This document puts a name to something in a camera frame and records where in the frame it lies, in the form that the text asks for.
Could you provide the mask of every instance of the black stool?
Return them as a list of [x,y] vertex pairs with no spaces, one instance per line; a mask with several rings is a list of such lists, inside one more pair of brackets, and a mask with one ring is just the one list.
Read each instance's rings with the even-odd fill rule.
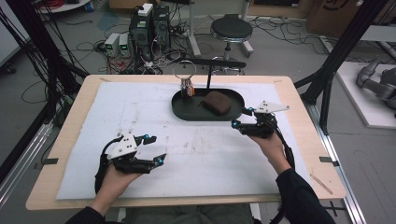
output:
[[[238,18],[237,15],[225,15],[223,18],[212,22],[210,33],[217,39],[227,42],[224,50],[224,56],[213,58],[213,60],[222,59],[224,61],[236,61],[230,57],[231,43],[243,43],[250,39],[253,33],[251,25],[244,20]],[[227,74],[227,70],[237,71],[238,75],[244,75],[240,68],[222,67]]]

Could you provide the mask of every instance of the wooden table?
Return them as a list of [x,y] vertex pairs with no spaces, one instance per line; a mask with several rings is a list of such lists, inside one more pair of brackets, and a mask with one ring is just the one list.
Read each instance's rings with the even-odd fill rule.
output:
[[[205,83],[207,76],[194,76],[193,81]],[[45,165],[27,200],[29,210],[49,210],[83,208],[91,200],[56,200],[61,186],[65,166],[71,150],[76,143],[82,124],[91,108],[97,90],[102,82],[175,82],[172,76],[109,76],[91,75],[87,77],[78,97],[54,143],[49,158],[59,158],[57,164]],[[292,110],[286,111],[291,130],[301,151],[305,166],[312,179],[312,186],[320,199],[341,199],[346,196],[345,189],[331,162],[321,162],[319,157],[328,157],[317,131],[309,118],[300,95],[289,77],[268,76],[214,76],[212,83],[269,83],[276,87],[279,99]],[[116,207],[182,205],[204,203],[265,203],[280,201],[279,195],[234,195],[227,197],[183,197],[161,199],[117,200]]]

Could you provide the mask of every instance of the white paper sheet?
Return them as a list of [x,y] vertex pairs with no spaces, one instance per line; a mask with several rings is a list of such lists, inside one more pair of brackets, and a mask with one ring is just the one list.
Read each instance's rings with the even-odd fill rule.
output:
[[[71,152],[57,199],[94,198],[102,149],[118,133],[128,132],[157,136],[154,144],[139,147],[138,159],[167,156],[163,166],[136,179],[121,198],[278,193],[276,172],[260,148],[232,129],[230,121],[185,121],[173,114],[171,99],[177,88],[176,84],[104,82]],[[262,100],[281,104],[272,84],[212,88],[239,92],[246,107],[255,107]],[[276,112],[276,119],[293,149],[297,172],[310,183],[284,112]],[[239,120],[255,123],[250,116]]]

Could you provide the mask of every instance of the electronic equipment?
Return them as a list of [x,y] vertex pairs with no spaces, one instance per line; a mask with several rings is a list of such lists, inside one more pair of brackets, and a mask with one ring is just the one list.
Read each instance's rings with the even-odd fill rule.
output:
[[145,3],[145,4],[143,4],[142,9],[139,9],[137,11],[137,15],[147,17],[147,16],[149,16],[149,13],[151,12],[151,10],[152,10],[152,4]]
[[[153,169],[162,166],[165,160],[165,154],[153,158],[151,161],[139,160],[135,157],[138,151],[138,146],[148,145],[157,140],[156,136],[149,136],[148,134],[142,136],[134,136],[132,133],[119,138],[113,139],[102,150],[100,156],[98,173],[95,176],[95,192],[97,193],[102,187],[103,180],[106,175],[107,166],[110,162],[114,164],[116,169],[125,174],[149,174]],[[106,154],[107,148],[117,143],[115,147]]]
[[255,5],[297,7],[299,0],[254,0]]
[[155,40],[162,50],[171,47],[169,6],[158,6],[154,8]]
[[132,55],[132,42],[128,34],[120,34],[121,57],[129,58]]
[[383,71],[379,82],[371,80],[380,63],[379,59],[374,59],[363,67],[358,73],[356,84],[375,93],[389,108],[396,109],[396,67]]
[[117,57],[120,53],[120,34],[111,34],[105,42],[107,55]]
[[[282,132],[277,126],[277,120],[274,112],[288,110],[288,105],[279,105],[266,101],[262,101],[256,108],[242,108],[242,114],[256,117],[256,123],[242,123],[237,119],[231,121],[231,127],[238,130],[241,134],[249,136],[257,136],[261,138],[267,138],[272,134],[276,134],[284,147],[284,153],[286,160],[288,161],[291,168],[295,169],[294,155],[291,147],[286,143]],[[280,206],[277,215],[271,221],[271,223],[279,223],[280,220],[286,215],[285,206]]]
[[153,54],[151,52],[151,48],[153,47],[154,38],[152,10],[147,16],[139,16],[138,12],[132,16],[131,24],[129,26],[129,35],[132,39],[134,56],[136,59],[152,61]]

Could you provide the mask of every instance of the black tray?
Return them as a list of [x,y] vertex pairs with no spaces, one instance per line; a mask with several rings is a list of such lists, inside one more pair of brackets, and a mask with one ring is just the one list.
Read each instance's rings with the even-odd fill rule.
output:
[[[219,91],[231,99],[231,108],[224,115],[217,115],[207,109],[202,101],[211,91]],[[195,95],[189,98],[182,98],[180,91],[172,97],[172,110],[174,114],[184,120],[195,121],[226,121],[237,119],[242,114],[245,107],[244,98],[236,91],[229,89],[195,89]]]

